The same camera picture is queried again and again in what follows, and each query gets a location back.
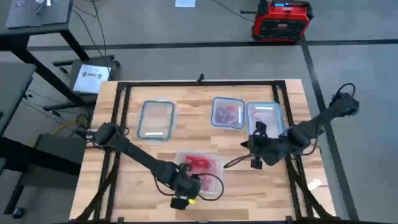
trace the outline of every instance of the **wooden table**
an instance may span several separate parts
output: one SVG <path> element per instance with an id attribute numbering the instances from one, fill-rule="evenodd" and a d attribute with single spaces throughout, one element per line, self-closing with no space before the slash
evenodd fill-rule
<path id="1" fill-rule="evenodd" d="M 294 123 L 310 119 L 301 80 L 286 80 Z M 117 82 L 103 83 L 98 96 L 92 128 L 111 121 Z M 248 138 L 245 128 L 225 130 L 210 123 L 213 98 L 225 96 L 249 101 L 274 101 L 270 86 L 140 86 L 133 87 L 129 99 L 127 127 L 128 138 L 152 156 L 173 161 L 182 149 L 210 152 L 225 162 L 248 153 L 239 144 Z M 177 104 L 177 125 L 167 142 L 154 144 L 137 138 L 137 115 L 144 101 L 167 98 Z M 286 111 L 281 103 L 285 125 Z M 76 188 L 70 218 L 77 217 L 88 205 L 98 189 L 104 152 L 87 149 Z M 307 182 L 320 181 L 312 192 L 325 209 L 335 214 L 323 162 L 319 150 L 303 158 Z M 198 200 L 184 211 L 169 207 L 170 197 L 158 193 L 153 176 L 148 170 L 128 156 L 120 160 L 112 221 L 124 217 L 125 222 L 180 222 L 201 220 L 285 220 L 294 217 L 292 195 L 285 161 L 263 170 L 250 168 L 250 159 L 224 170 L 225 193 L 218 201 Z M 305 216 L 302 193 L 298 189 L 302 213 Z M 103 199 L 101 217 L 104 217 L 106 201 Z"/>

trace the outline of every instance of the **floor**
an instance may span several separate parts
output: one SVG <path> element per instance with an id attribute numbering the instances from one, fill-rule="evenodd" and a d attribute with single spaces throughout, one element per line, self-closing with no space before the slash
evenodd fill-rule
<path id="1" fill-rule="evenodd" d="M 91 3 L 75 1 L 76 5 L 94 13 Z M 235 12 L 255 10 L 258 0 L 220 0 Z M 204 73 L 207 79 L 276 79 L 301 78 L 312 115 L 319 112 L 318 103 L 329 104 L 331 96 L 346 82 L 356 84 L 360 113 L 333 121 L 331 126 L 347 176 L 353 202 L 361 220 L 396 222 L 398 180 L 395 178 L 398 142 L 394 116 L 398 103 L 394 94 L 395 62 L 398 45 L 369 42 L 329 42 L 328 40 L 398 39 L 398 2 L 395 0 L 311 0 L 315 18 L 306 31 L 309 54 L 302 46 L 279 47 L 202 47 L 137 49 L 133 44 L 178 42 L 251 41 L 251 23 L 223 9 L 212 0 L 197 0 L 194 8 L 176 8 L 173 0 L 99 0 L 108 55 L 115 54 L 123 66 L 122 80 L 193 80 Z M 98 21 L 82 14 L 95 42 L 102 44 Z M 91 46 L 86 30 L 73 14 L 70 30 L 82 45 Z M 53 60 L 75 58 L 66 42 L 57 34 L 31 37 L 29 49 L 62 80 L 68 77 L 52 66 Z M 96 50 L 88 50 L 97 56 Z M 19 61 L 9 52 L 0 52 L 1 61 Z M 319 91 L 314 92 L 319 84 Z M 65 101 L 51 86 L 35 75 L 30 89 L 44 96 Z M 30 99 L 40 105 L 51 104 L 36 94 Z M 75 118 L 64 113 L 58 122 Z M 9 125 L 6 136 L 30 144 L 39 133 L 51 132 L 59 124 L 42 113 L 21 104 Z M 321 138 L 320 146 L 336 212 L 348 217 L 331 152 L 334 146 Z M 0 177 L 0 210 L 18 178 L 8 172 Z M 20 206 L 28 209 L 20 220 L 0 215 L 1 223 L 55 223 L 68 219 L 73 189 L 29 187 Z"/>

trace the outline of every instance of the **white paper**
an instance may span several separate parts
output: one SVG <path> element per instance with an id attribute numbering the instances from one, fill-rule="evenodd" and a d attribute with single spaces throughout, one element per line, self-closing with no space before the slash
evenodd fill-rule
<path id="1" fill-rule="evenodd" d="M 99 93 L 101 83 L 108 81 L 109 71 L 106 67 L 96 65 L 81 65 L 73 91 L 80 93 Z"/>
<path id="2" fill-rule="evenodd" d="M 175 0 L 175 7 L 195 7 L 196 0 Z"/>

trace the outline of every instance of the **red generator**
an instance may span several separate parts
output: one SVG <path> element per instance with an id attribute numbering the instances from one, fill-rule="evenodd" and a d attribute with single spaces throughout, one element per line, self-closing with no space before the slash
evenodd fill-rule
<path id="1" fill-rule="evenodd" d="M 313 18 L 308 1 L 260 0 L 252 28 L 254 40 L 295 42 Z"/>

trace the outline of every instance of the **plastic container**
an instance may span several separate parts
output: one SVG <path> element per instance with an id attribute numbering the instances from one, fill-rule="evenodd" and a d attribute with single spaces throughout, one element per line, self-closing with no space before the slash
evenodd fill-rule
<path id="1" fill-rule="evenodd" d="M 191 174 L 214 174 L 223 180 L 223 161 L 216 155 L 195 151 L 179 151 L 175 157 L 175 163 L 190 164 Z M 219 195 L 221 193 L 220 181 L 210 175 L 200 175 L 200 193 Z"/>
<path id="2" fill-rule="evenodd" d="M 278 138 L 284 131 L 282 110 L 278 103 L 250 102 L 247 110 L 249 134 L 256 130 L 256 121 L 267 125 L 267 135 L 270 138 Z"/>
<path id="3" fill-rule="evenodd" d="M 244 101 L 225 97 L 214 98 L 211 124 L 216 127 L 242 129 L 244 125 Z"/>
<path id="4" fill-rule="evenodd" d="M 147 100 L 142 106 L 137 137 L 169 140 L 174 123 L 175 106 L 171 101 Z"/>

